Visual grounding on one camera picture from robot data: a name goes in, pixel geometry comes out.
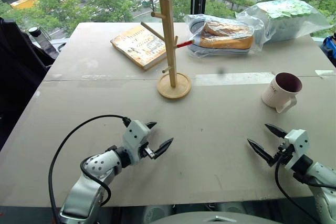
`white plastic bag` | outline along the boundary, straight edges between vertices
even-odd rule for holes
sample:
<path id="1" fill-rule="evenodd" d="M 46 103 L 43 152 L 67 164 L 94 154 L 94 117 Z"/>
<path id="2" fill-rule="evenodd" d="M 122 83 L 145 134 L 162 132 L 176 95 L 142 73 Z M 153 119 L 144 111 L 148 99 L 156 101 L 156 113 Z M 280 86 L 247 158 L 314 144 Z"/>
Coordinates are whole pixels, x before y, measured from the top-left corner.
<path id="1" fill-rule="evenodd" d="M 184 20 L 193 40 L 188 46 L 192 56 L 246 54 L 254 47 L 254 28 L 247 23 L 204 14 L 186 15 Z"/>
<path id="2" fill-rule="evenodd" d="M 263 29 L 255 27 L 255 41 L 259 45 L 267 41 L 294 39 L 332 27 L 318 10 L 300 0 L 257 3 L 236 13 L 236 18 L 251 26 L 263 23 Z"/>

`table surface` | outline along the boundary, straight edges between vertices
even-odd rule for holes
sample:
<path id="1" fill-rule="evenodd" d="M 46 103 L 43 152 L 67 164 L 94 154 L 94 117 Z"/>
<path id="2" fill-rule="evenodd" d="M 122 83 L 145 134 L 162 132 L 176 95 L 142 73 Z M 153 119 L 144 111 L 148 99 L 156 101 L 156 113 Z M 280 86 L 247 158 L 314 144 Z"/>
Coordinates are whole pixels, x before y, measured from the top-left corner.
<path id="1" fill-rule="evenodd" d="M 54 152 L 75 126 L 100 114 L 157 121 L 149 138 L 153 148 L 174 137 L 159 159 L 123 169 L 110 184 L 108 206 L 282 198 L 274 168 L 246 141 L 249 137 L 274 153 L 280 140 L 264 123 L 307 130 L 308 155 L 336 166 L 336 77 L 315 72 L 334 67 L 310 37 L 268 44 L 260 53 L 238 57 L 194 59 L 181 48 L 176 51 L 178 70 L 195 85 L 185 98 L 170 101 L 155 88 L 165 63 L 144 72 L 110 45 L 111 38 L 134 25 L 79 24 L 0 152 L 0 205 L 50 206 L 47 176 Z M 150 25 L 159 30 L 161 24 Z M 184 29 L 184 24 L 175 24 L 181 41 L 187 39 Z M 298 104 L 278 114 L 260 99 L 267 84 L 197 82 L 219 68 L 225 73 L 295 73 L 303 83 Z M 79 178 L 80 161 L 120 146 L 124 130 L 118 119 L 99 119 L 71 137 L 54 168 L 58 206 Z M 280 182 L 293 197 L 311 195 L 284 169 Z"/>

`book cover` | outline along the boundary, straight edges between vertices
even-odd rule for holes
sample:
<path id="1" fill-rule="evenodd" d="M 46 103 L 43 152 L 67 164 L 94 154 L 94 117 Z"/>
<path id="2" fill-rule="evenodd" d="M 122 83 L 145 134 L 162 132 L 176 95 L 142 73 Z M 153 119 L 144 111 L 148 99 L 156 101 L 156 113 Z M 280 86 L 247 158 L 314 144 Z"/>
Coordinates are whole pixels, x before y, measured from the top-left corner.
<path id="1" fill-rule="evenodd" d="M 141 25 L 121 33 L 111 43 L 144 70 L 166 58 L 164 42 Z"/>

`wooden peg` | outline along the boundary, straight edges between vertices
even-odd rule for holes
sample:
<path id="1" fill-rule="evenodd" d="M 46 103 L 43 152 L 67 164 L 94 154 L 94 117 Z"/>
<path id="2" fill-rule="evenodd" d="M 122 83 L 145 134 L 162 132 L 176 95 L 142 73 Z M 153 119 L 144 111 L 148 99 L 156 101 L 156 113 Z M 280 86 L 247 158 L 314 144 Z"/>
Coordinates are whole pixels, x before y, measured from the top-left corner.
<path id="1" fill-rule="evenodd" d="M 176 59 L 174 48 L 174 23 L 173 23 L 173 4 L 172 0 L 160 0 L 161 13 L 167 18 L 162 20 L 164 43 L 166 45 L 167 62 L 171 66 L 169 70 L 169 79 L 171 87 L 176 87 Z"/>
<path id="2" fill-rule="evenodd" d="M 162 70 L 162 73 L 166 73 L 171 68 L 172 68 L 171 66 L 167 67 L 166 69 Z"/>
<path id="3" fill-rule="evenodd" d="M 159 38 L 160 40 L 164 41 L 164 38 L 157 32 L 155 31 L 153 28 L 151 28 L 149 25 L 147 25 L 144 22 L 140 23 L 144 28 L 146 28 L 148 31 L 150 31 L 152 34 L 154 34 L 155 36 L 157 36 L 157 38 Z"/>
<path id="4" fill-rule="evenodd" d="M 163 14 L 156 13 L 156 12 L 151 12 L 151 16 L 155 17 L 155 18 L 161 18 L 161 19 L 165 19 L 166 18 L 166 16 L 164 16 Z"/>

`black chair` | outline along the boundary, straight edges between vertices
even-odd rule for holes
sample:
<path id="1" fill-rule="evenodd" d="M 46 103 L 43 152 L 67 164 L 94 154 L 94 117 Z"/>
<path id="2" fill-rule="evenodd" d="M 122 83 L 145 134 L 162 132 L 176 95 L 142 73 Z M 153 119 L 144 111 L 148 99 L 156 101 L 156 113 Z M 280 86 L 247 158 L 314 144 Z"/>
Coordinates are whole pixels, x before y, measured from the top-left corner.
<path id="1" fill-rule="evenodd" d="M 13 20 L 0 18 L 0 150 L 53 62 Z"/>

